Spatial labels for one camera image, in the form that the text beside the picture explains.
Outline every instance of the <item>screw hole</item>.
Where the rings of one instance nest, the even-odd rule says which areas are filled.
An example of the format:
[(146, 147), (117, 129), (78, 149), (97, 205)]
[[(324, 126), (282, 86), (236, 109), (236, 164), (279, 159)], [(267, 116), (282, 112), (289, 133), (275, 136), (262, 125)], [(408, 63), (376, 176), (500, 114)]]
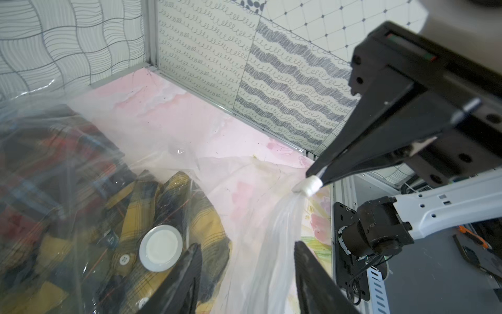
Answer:
[(493, 124), (499, 124), (502, 121), (500, 116), (495, 114), (486, 115), (486, 119)]
[(354, 55), (352, 57), (352, 62), (354, 62), (357, 65), (360, 65), (361, 64), (361, 57), (359, 57), (358, 55)]
[(469, 156), (467, 154), (458, 154), (458, 158), (460, 158), (461, 161), (466, 162), (466, 163), (472, 162), (471, 156)]
[(432, 181), (434, 181), (437, 184), (442, 184), (443, 183), (443, 180), (441, 180), (441, 178), (438, 177), (435, 174), (431, 174), (429, 177), (431, 178)]

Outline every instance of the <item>white button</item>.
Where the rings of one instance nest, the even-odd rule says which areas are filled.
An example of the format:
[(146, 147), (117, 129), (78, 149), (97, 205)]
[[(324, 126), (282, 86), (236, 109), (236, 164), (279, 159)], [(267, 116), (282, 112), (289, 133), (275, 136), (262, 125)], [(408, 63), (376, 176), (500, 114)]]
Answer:
[(138, 309), (141, 309), (148, 302), (150, 298), (144, 297), (138, 302)]
[(127, 263), (129, 263), (129, 260), (131, 258), (129, 257), (129, 254), (124, 254), (120, 257), (120, 259), (118, 260), (118, 262), (124, 266), (124, 265), (127, 265)]

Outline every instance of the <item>plaid shirt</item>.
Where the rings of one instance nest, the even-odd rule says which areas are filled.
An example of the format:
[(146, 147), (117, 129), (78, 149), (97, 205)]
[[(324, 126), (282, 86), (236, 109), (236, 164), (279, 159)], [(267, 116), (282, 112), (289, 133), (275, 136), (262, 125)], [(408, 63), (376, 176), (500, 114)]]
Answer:
[(184, 244), (201, 244), (197, 313), (210, 312), (230, 240), (185, 173), (165, 184), (136, 176), (112, 142), (64, 105), (3, 121), (0, 132), (3, 312), (137, 312), (170, 272), (138, 260), (142, 237), (164, 224)]

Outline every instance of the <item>black mounting plate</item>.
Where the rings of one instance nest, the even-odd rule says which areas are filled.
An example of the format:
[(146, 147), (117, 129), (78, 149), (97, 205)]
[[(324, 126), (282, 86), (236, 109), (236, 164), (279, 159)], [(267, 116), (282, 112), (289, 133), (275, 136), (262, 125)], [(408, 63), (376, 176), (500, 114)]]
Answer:
[[(334, 221), (335, 230), (333, 230), (333, 247), (335, 261), (335, 277), (338, 287), (345, 289), (350, 278), (362, 267), (366, 265), (364, 260), (357, 261), (357, 257), (347, 255), (338, 242), (338, 230), (343, 226), (349, 226), (359, 220), (357, 213), (342, 203), (333, 204), (331, 219)], [(369, 285), (366, 272), (359, 275), (359, 286), (361, 288), (361, 298), (369, 301)]]

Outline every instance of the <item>gray floor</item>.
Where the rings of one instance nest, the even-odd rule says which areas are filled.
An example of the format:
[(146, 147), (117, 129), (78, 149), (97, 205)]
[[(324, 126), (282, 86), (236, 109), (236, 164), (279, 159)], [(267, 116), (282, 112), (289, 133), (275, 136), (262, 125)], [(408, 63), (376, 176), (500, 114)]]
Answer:
[[(389, 195), (356, 178), (359, 204)], [(389, 261), (385, 287), (392, 314), (422, 313), (502, 313), (493, 292), (497, 283), (468, 264), (460, 255), (447, 229), (405, 246)]]

